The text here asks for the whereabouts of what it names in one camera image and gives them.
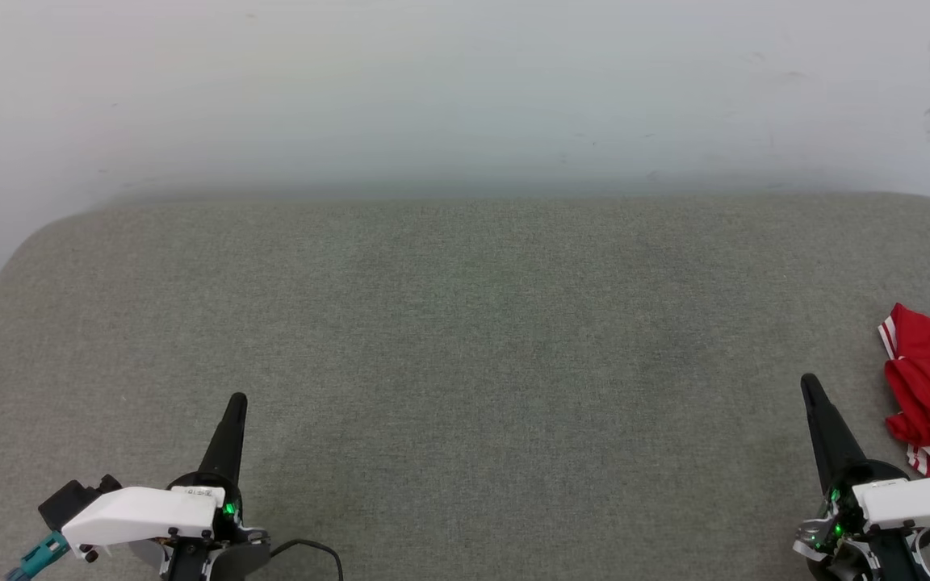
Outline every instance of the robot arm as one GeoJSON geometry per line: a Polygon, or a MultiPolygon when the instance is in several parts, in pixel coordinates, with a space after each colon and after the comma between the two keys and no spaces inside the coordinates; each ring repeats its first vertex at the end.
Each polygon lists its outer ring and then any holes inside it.
{"type": "Polygon", "coordinates": [[[802,392],[823,503],[794,550],[819,581],[930,581],[930,479],[868,460],[814,375],[802,392]]]}
{"type": "Polygon", "coordinates": [[[864,533],[871,527],[930,529],[930,478],[890,479],[852,487],[857,503],[863,507],[864,533]]]}
{"type": "Polygon", "coordinates": [[[296,543],[330,552],[342,580],[332,549],[291,541],[272,552],[266,530],[243,525],[239,470],[246,408],[246,396],[233,394],[199,470],[166,489],[123,488],[110,475],[97,488],[67,483],[38,507],[52,533],[23,556],[6,580],[30,581],[71,550],[93,562],[99,549],[122,543],[155,567],[163,581],[241,581],[296,543]]]}

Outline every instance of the gray upholstered table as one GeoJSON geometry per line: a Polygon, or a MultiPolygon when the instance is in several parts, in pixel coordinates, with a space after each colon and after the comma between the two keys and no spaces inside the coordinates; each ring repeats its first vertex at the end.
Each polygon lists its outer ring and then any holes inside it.
{"type": "MultiPolygon", "coordinates": [[[[119,209],[0,278],[0,574],[67,479],[163,486],[249,395],[247,519],[350,580],[808,579],[798,376],[901,464],[896,195],[119,209]]],[[[149,580],[126,551],[45,581],[149,580]]],[[[295,549],[256,576],[335,580],[295,549]]]]}

